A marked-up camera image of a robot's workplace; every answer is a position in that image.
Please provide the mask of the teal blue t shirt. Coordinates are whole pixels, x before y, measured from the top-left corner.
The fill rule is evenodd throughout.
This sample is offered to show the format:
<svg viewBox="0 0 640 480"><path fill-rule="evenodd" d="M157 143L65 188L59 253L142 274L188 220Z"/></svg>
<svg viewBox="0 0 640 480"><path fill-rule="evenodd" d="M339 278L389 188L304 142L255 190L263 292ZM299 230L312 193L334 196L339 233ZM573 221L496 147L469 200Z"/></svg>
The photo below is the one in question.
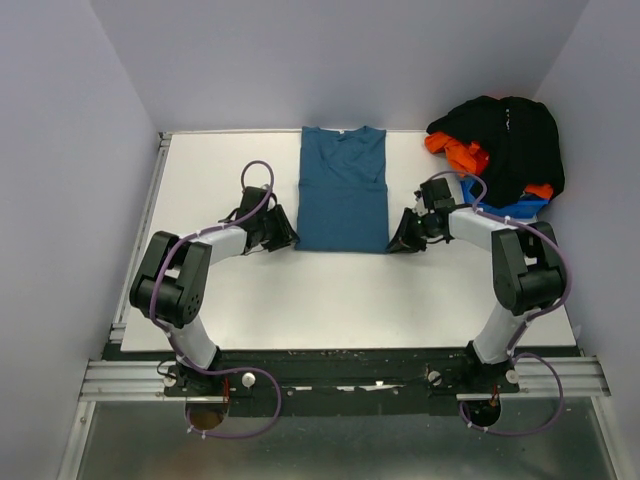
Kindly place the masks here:
<svg viewBox="0 0 640 480"><path fill-rule="evenodd" d="M296 248L383 254L389 242L385 130L301 131Z"/></svg>

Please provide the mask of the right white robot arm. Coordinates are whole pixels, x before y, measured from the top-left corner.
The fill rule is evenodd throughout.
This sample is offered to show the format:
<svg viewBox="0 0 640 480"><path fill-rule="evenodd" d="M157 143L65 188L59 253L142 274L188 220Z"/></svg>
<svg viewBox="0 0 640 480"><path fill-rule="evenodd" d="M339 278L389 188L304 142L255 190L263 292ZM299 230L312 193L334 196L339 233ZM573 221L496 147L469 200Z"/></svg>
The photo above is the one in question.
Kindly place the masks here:
<svg viewBox="0 0 640 480"><path fill-rule="evenodd" d="M480 333L465 349L460 379L480 392L496 380L496 370L514 363L516 345L537 318L557 310L572 286L569 267L550 224L525 224L485 212L479 202L458 203L438 173L414 192L387 244L388 254L418 253L431 243L464 241L491 256L496 305Z"/></svg>

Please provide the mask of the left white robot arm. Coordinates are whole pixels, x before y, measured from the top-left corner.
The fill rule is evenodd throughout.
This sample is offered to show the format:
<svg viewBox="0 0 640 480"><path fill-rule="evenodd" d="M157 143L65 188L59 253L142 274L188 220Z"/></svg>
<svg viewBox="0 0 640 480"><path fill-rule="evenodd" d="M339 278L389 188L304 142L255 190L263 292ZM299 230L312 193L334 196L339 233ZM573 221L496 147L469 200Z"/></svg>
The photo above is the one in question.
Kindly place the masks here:
<svg viewBox="0 0 640 480"><path fill-rule="evenodd" d="M172 389L201 395L222 389L222 352L199 315L209 268L258 247L273 252L298 241L276 195L265 187L246 187L239 207L205 233L186 239L166 231L151 236L129 303L169 340L176 365L165 378Z"/></svg>

